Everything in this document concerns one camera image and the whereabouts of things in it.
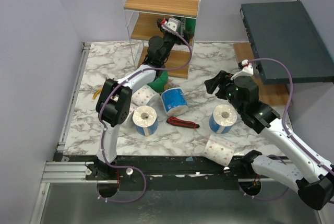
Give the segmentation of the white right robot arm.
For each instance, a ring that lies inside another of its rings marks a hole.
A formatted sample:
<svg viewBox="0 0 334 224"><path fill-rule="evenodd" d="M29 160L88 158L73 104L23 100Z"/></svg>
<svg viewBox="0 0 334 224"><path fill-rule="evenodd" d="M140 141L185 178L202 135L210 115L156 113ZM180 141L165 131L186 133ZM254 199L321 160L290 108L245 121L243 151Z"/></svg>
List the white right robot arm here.
<svg viewBox="0 0 334 224"><path fill-rule="evenodd" d="M226 100L241 120L257 134L265 136L292 162L284 165L258 151L247 153L240 165L246 178L264 175L297 192L310 208L321 210L333 198L333 164L312 150L295 133L284 128L283 118L259 100L258 85L249 76L232 77L220 71L204 82L206 91Z"/></svg>

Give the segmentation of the green roll back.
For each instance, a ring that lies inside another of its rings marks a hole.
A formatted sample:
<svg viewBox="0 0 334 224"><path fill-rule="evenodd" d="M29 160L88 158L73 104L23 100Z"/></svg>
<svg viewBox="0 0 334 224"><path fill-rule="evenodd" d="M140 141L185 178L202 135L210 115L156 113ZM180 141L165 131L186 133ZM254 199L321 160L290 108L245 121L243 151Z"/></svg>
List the green roll back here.
<svg viewBox="0 0 334 224"><path fill-rule="evenodd" d="M153 82L148 83L147 85L152 88L157 93L162 93L165 90L165 85L168 83L168 72L165 70L161 75L154 80Z"/></svg>

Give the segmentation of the green roll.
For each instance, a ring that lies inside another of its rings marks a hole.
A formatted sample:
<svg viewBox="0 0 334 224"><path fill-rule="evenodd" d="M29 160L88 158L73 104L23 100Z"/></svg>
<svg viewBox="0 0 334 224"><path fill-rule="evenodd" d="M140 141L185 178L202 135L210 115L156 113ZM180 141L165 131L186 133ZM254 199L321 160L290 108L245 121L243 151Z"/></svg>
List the green roll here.
<svg viewBox="0 0 334 224"><path fill-rule="evenodd" d="M168 72L165 70L161 75L154 80L153 82L148 83L147 85L152 88L157 93L162 93L165 90L165 85L168 83Z"/></svg>
<svg viewBox="0 0 334 224"><path fill-rule="evenodd" d="M181 21L181 27L180 27L181 36L183 36L184 30L189 30L189 29L192 29L192 32L195 34L196 19L181 17L180 21Z"/></svg>

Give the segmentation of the white wire wooden shelf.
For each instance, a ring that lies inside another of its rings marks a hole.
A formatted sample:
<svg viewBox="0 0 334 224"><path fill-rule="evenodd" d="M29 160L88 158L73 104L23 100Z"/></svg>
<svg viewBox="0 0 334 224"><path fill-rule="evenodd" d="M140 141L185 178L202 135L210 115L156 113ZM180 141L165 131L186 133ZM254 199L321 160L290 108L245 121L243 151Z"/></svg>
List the white wire wooden shelf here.
<svg viewBox="0 0 334 224"><path fill-rule="evenodd" d="M167 58L170 77L187 78L201 0L122 0L134 67Z"/></svg>

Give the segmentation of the green roll front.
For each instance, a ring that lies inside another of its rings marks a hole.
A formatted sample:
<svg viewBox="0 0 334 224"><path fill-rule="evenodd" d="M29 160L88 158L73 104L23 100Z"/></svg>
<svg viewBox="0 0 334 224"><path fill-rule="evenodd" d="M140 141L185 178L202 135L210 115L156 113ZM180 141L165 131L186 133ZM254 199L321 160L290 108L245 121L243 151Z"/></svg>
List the green roll front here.
<svg viewBox="0 0 334 224"><path fill-rule="evenodd" d="M181 21L181 27L180 27L181 36L183 36L184 30L189 30L189 29L192 29L192 32L195 34L196 19L181 17L180 21Z"/></svg>

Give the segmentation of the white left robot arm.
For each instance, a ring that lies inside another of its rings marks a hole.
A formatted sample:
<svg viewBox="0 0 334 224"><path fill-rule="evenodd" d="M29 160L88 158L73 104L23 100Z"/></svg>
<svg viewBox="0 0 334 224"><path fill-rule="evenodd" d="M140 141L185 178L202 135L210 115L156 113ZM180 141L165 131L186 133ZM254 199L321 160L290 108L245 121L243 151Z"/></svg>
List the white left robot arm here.
<svg viewBox="0 0 334 224"><path fill-rule="evenodd" d="M179 67L169 70L182 69L190 63L192 48L189 43L176 31L162 25L163 37L152 37L149 40L147 56L140 67L130 75L119 80L105 81L98 98L96 111L102 124L102 134L97 158L102 161L98 166L98 174L105 180L115 176L116 167L112 162L117 156L116 146L121 124L129 115L129 108L134 92L144 85L155 81L161 73L167 71L167 62L171 50L178 39L189 49L188 61Z"/></svg>

